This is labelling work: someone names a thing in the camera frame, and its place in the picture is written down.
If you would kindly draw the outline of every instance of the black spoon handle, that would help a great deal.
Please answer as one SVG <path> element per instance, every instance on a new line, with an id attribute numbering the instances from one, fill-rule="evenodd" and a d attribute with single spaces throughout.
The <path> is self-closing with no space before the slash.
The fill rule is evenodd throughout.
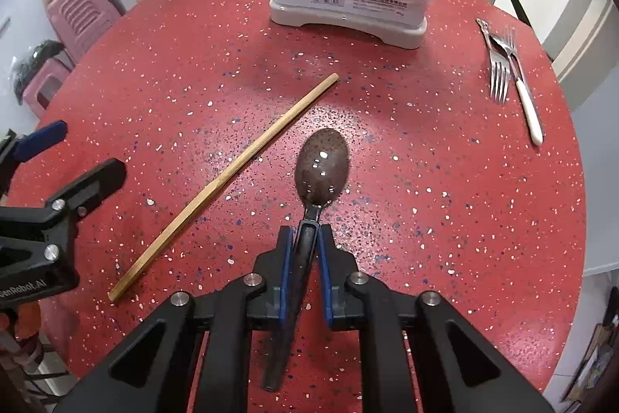
<path id="1" fill-rule="evenodd" d="M 286 314 L 280 328 L 271 336 L 270 352 L 262 381 L 262 388 L 270 392 L 279 390 L 284 380 L 284 372 L 295 339 L 296 318 L 301 311 L 308 286 L 319 226 L 318 222 L 312 220 L 303 219 L 299 222 L 290 261 Z"/>

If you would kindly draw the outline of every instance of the chopstick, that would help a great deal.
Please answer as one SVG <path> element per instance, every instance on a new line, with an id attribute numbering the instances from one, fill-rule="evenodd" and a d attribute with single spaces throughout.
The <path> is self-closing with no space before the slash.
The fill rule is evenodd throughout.
<path id="1" fill-rule="evenodd" d="M 309 107 L 321 94 L 331 87 L 339 76 L 335 73 L 327 77 L 322 83 L 318 84 L 311 92 L 303 97 L 299 102 L 292 106 L 280 119 L 256 139 L 243 153 L 240 154 L 224 171 L 209 183 L 200 193 L 185 207 L 174 220 L 161 232 L 152 244 L 137 258 L 131 268 L 123 275 L 123 278 L 109 292 L 108 297 L 111 302 L 117 301 L 125 291 L 135 282 L 138 276 L 148 268 L 157 255 L 163 251 L 174 239 L 182 232 L 187 224 L 190 224 L 197 215 L 204 210 L 213 197 L 224 187 L 240 169 L 262 148 L 265 147 L 279 132 L 286 128 L 295 118 L 297 118 L 307 107 Z"/>

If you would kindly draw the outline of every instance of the red table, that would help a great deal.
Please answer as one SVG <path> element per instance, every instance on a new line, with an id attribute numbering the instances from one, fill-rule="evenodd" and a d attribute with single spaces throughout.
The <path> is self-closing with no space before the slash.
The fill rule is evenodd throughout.
<path id="1" fill-rule="evenodd" d="M 532 147 L 515 87 L 488 97 L 475 22 L 515 25 L 546 138 Z M 162 300 L 200 295 L 251 271 L 296 224 L 295 157 L 312 132 L 348 140 L 347 190 L 323 213 L 336 242 L 391 288 L 442 292 L 536 386 L 559 359 L 583 270 L 583 170 L 561 88 L 529 27 L 483 0 L 435 0 L 418 50 L 355 31 L 270 21 L 268 0 L 144 0 L 84 57 L 42 123 L 66 142 L 20 167 L 14 205 L 41 199 L 95 163 L 126 161 L 125 187 L 80 225 L 80 286 L 42 302 L 44 331 L 84 375 Z M 119 303 L 107 292 L 231 159 L 331 72 L 328 91 L 255 159 Z M 250 411 L 360 411 L 353 334 L 329 334 L 318 276 L 278 394 Z"/>

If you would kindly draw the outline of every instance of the black spoon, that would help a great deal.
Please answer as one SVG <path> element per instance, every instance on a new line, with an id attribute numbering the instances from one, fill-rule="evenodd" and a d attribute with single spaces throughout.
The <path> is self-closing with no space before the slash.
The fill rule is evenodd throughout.
<path id="1" fill-rule="evenodd" d="M 282 386 L 284 371 L 295 339 L 296 318 L 305 297 L 314 259 L 318 220 L 325 207 L 344 189 L 349 173 L 349 151 L 344 138 L 332 128 L 313 133 L 296 158 L 296 192 L 305 211 L 299 222 L 290 260 L 286 315 L 271 337 L 271 350 L 262 387 L 276 391 Z"/>

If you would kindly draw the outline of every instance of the pink stool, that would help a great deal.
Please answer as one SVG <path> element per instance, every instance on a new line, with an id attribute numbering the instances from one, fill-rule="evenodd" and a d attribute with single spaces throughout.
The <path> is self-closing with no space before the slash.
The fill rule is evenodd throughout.
<path id="1" fill-rule="evenodd" d="M 47 6 L 47 16 L 77 63 L 120 13 L 108 0 L 53 0 Z"/>
<path id="2" fill-rule="evenodd" d="M 51 99 L 69 75 L 60 61 L 49 58 L 36 73 L 35 77 L 24 90 L 24 102 L 29 105 L 33 113 L 41 117 L 47 109 Z"/>

